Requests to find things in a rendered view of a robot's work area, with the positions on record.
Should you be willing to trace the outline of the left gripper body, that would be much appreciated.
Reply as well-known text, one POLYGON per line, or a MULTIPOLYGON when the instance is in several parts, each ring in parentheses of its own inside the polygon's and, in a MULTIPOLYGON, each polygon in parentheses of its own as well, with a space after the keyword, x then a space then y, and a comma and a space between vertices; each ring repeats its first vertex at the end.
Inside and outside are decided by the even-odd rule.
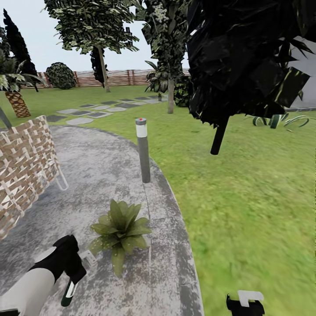
POLYGON ((76 285, 86 275, 86 270, 84 269, 79 257, 76 263, 71 267, 65 268, 64 272, 70 277, 74 285, 76 285))

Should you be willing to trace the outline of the insectifuge atomizer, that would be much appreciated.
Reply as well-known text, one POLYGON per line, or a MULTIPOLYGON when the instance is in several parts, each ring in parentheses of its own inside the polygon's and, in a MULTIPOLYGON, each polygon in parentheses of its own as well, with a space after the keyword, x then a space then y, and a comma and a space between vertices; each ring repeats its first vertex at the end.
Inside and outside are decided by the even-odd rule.
POLYGON ((61 306, 62 307, 67 307, 70 305, 72 299, 73 299, 73 295, 76 291, 76 288, 77 288, 77 284, 74 285, 73 282, 71 281, 71 279, 69 280, 68 282, 68 286, 65 290, 65 294, 63 296, 63 299, 61 301, 61 306))

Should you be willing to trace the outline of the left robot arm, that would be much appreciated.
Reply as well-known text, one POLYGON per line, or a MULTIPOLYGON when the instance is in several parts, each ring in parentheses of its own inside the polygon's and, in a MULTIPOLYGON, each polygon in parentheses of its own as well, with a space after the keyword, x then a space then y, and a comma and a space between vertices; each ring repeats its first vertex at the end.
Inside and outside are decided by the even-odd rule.
POLYGON ((76 285, 85 275, 86 261, 92 271, 97 259, 89 250, 80 255, 75 236, 65 236, 34 261, 35 265, 0 296, 0 316, 39 316, 55 282, 63 272, 76 285))

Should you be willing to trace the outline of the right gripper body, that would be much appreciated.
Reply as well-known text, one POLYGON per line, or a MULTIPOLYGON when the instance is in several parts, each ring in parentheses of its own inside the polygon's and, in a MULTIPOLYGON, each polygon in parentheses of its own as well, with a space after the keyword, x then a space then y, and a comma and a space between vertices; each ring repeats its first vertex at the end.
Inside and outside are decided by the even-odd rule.
POLYGON ((242 307, 240 301, 230 300, 232 316, 262 316, 260 306, 257 302, 248 302, 249 307, 242 307))

